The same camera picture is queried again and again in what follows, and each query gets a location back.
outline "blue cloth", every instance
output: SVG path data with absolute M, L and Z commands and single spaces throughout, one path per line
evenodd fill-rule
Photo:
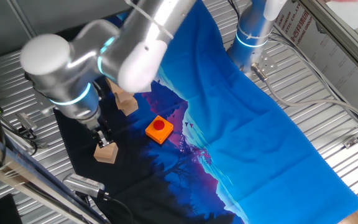
M 160 78 L 188 102 L 189 141 L 209 152 L 225 209 L 244 223 L 337 223 L 358 197 L 269 96 L 230 61 L 201 1 L 179 28 Z

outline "metal rod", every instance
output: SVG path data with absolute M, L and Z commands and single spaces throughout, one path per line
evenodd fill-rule
M 24 29 L 24 32 L 27 34 L 29 39 L 35 37 L 37 34 L 35 33 L 34 29 L 31 26 L 31 23 L 23 13 L 17 1 L 16 0 L 6 0 L 6 1 L 8 5 L 11 7 L 12 12 L 15 14 L 17 20 L 20 22 L 21 26 Z
M 66 192 L 63 191 L 61 189 L 62 186 L 53 184 L 38 172 L 37 169 L 41 169 L 40 164 L 29 157 L 29 155 L 12 152 L 7 149 L 5 165 L 0 168 L 0 181 L 14 187 L 76 223 L 109 223 L 76 195 L 71 193 L 70 189 L 67 189 Z

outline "wooden block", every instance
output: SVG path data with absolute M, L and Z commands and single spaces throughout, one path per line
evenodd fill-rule
M 125 116 L 128 116 L 131 113 L 135 112 L 137 109 L 139 109 L 139 106 L 137 105 L 137 101 L 135 100 L 135 98 L 133 98 L 131 102 L 132 102 L 131 106 L 127 106 L 122 109 L 122 112 L 124 112 Z
M 113 93 L 120 94 L 120 93 L 122 93 L 124 91 L 122 88 L 119 88 L 114 82 L 112 82 L 110 79 L 106 78 L 106 82 L 109 85 L 110 90 Z
M 119 88 L 114 82 L 112 82 L 108 78 L 106 78 L 106 81 L 110 86 L 110 90 L 114 94 L 117 108 L 122 112 L 124 112 L 125 116 L 128 116 L 134 111 L 136 111 L 137 109 L 139 109 L 133 93 L 125 92 L 123 89 Z
M 104 146 L 103 148 L 100 148 L 99 145 L 97 145 L 93 157 L 98 162 L 114 164 L 114 162 L 116 161 L 117 153 L 118 153 L 117 144 L 113 142 L 108 146 Z
M 118 94 L 118 93 L 115 93 L 114 96 L 116 98 L 118 98 L 118 100 L 123 103 L 127 100 L 131 100 L 134 98 L 134 94 L 133 93 L 128 93 L 128 92 L 125 92 L 123 91 L 122 93 Z

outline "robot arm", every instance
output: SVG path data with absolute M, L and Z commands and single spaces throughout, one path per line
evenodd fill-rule
M 133 93 L 148 87 L 195 1 L 140 0 L 121 30 L 105 20 L 93 21 L 72 42 L 40 35 L 23 47 L 22 68 L 39 93 L 65 116 L 85 124 L 103 147 L 111 139 L 92 81 L 104 75 Z

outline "wooden cube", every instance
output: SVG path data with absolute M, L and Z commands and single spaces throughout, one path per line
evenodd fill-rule
M 98 162 L 114 164 L 116 161 L 117 153 L 117 144 L 113 142 L 108 146 L 104 146 L 103 148 L 100 148 L 99 145 L 96 145 L 96 150 L 94 151 L 93 157 Z

